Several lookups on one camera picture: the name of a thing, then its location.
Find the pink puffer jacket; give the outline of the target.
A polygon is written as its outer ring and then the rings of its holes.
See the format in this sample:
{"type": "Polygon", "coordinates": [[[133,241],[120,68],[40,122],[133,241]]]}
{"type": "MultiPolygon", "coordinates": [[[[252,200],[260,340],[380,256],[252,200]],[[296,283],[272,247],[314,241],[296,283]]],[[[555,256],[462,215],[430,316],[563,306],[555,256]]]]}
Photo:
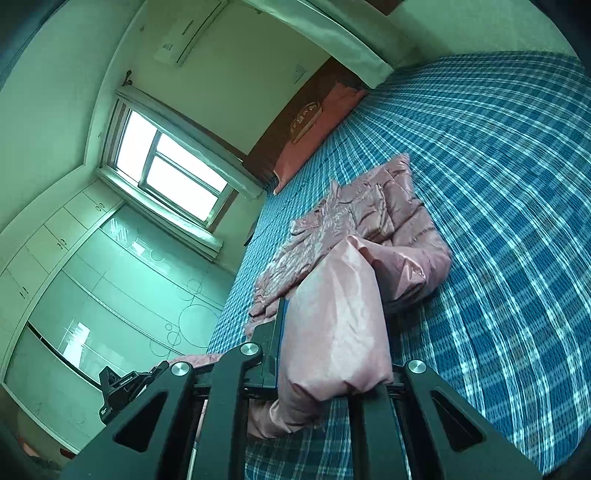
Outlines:
{"type": "Polygon", "coordinates": [[[279,395],[250,403],[249,434],[296,433],[332,398],[392,382],[386,319],[431,295],[451,264],[407,155],[332,183],[254,284],[245,335],[276,319],[284,327],[279,395]]]}

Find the white sliding wardrobe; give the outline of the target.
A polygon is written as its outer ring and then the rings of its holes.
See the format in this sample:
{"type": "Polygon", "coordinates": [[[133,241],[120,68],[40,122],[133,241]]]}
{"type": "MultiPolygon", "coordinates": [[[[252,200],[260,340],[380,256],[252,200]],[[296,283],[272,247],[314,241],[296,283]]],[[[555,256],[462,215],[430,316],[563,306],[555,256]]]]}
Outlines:
{"type": "Polygon", "coordinates": [[[96,181],[2,272],[2,385],[78,451],[102,428],[101,370],[125,375],[204,353],[232,282],[96,181]]]}

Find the left window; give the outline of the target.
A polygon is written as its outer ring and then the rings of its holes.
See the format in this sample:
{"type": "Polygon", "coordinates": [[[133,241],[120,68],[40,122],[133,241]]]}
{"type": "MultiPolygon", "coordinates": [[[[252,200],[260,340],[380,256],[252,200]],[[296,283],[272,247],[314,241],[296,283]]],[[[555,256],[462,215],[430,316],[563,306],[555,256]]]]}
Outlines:
{"type": "Polygon", "coordinates": [[[221,175],[120,100],[108,125],[102,164],[141,198],[211,232],[236,196],[221,175]]]}

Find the blue plaid bed sheet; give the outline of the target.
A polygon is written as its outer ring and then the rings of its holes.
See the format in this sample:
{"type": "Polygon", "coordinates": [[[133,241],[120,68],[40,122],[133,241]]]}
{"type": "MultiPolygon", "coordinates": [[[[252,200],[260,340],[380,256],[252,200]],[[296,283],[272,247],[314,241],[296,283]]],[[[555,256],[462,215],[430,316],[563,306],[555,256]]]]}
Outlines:
{"type": "Polygon", "coordinates": [[[394,361],[425,361],[553,473],[590,430],[590,78],[576,57],[448,56],[370,92],[266,200],[208,349],[242,343],[290,223],[401,153],[453,263],[400,318],[394,361]]]}

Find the dark wooden headboard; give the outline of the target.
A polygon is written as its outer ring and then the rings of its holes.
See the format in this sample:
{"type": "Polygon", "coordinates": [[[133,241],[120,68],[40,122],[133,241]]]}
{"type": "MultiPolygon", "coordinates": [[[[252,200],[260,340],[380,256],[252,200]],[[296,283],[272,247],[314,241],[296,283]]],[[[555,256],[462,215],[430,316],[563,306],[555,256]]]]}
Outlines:
{"type": "Polygon", "coordinates": [[[260,183],[267,185],[273,180],[273,168],[276,166],[276,161],[279,159],[284,145],[290,140],[290,124],[296,118],[297,113],[308,103],[322,102],[331,92],[335,83],[342,83],[342,85],[353,87],[356,90],[367,89],[360,77],[339,63],[338,60],[332,57],[326,60],[287,102],[287,105],[270,123],[262,137],[243,160],[242,164],[245,169],[260,183]]]}

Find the small brown embroidered cushion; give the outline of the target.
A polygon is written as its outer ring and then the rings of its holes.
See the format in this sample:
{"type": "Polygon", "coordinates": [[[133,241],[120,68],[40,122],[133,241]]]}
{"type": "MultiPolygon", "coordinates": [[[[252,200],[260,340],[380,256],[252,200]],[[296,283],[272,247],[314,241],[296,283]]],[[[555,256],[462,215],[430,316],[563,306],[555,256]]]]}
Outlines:
{"type": "Polygon", "coordinates": [[[305,104],[290,123],[290,142],[296,144],[314,126],[322,115],[322,104],[318,101],[305,104]]]}

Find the orange red pillow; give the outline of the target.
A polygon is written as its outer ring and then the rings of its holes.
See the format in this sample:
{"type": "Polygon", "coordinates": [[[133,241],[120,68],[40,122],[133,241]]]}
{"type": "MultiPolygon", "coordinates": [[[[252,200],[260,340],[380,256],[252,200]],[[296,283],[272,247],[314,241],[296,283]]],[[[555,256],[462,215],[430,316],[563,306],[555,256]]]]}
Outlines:
{"type": "Polygon", "coordinates": [[[277,185],[273,194],[277,195],[294,175],[297,174],[304,164],[308,162],[315,151],[320,148],[329,134],[335,130],[356,108],[363,98],[368,94],[365,89],[356,90],[353,87],[346,87],[342,83],[335,83],[322,102],[322,115],[315,122],[314,126],[304,134],[300,141],[293,144],[287,141],[280,153],[273,174],[276,175],[277,185]]]}

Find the light green right curtain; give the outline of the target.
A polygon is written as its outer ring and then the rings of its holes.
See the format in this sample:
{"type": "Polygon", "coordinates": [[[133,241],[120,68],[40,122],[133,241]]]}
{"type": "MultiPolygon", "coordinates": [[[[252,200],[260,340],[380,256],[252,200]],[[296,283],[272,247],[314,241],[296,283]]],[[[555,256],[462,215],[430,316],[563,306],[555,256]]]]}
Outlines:
{"type": "Polygon", "coordinates": [[[367,1],[250,0],[308,38],[372,89],[421,60],[419,48],[367,1]]]}

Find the white wall air conditioner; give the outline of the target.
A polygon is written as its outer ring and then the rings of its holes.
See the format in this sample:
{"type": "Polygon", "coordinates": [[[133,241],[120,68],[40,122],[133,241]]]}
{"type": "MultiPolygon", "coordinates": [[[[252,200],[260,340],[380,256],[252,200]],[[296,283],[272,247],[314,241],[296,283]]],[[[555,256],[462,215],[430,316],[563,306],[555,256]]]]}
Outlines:
{"type": "Polygon", "coordinates": [[[228,1],[184,1],[169,31],[159,41],[153,58],[164,65],[180,67],[227,5],[228,1]]]}

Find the wall switch plate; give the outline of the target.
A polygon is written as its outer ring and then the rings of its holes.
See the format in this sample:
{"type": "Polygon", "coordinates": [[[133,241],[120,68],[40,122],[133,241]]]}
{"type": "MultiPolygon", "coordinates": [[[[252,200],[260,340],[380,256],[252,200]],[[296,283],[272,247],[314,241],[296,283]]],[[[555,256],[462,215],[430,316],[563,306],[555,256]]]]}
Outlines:
{"type": "Polygon", "coordinates": [[[293,83],[297,84],[298,82],[300,82],[306,73],[307,73],[307,69],[305,69],[303,65],[301,65],[301,64],[295,65],[294,73],[293,73],[293,83]]]}

